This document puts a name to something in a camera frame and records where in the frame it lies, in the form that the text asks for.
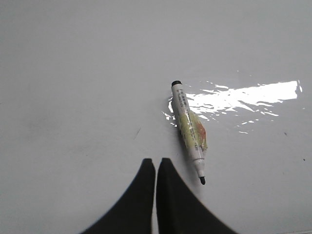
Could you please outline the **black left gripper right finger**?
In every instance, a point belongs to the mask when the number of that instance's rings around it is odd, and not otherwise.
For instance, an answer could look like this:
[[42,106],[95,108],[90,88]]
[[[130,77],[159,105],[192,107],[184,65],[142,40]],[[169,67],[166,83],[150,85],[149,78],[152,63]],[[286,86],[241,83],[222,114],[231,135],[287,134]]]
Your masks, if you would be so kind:
[[169,158],[158,169],[156,213],[160,234],[235,233],[196,198]]

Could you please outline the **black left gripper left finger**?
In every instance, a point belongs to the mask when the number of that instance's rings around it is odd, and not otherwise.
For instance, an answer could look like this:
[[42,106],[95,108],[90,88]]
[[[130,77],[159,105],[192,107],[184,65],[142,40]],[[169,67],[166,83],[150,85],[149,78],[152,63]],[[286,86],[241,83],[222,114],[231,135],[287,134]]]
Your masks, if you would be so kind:
[[98,221],[84,234],[150,234],[156,171],[150,158],[143,159],[133,181]]

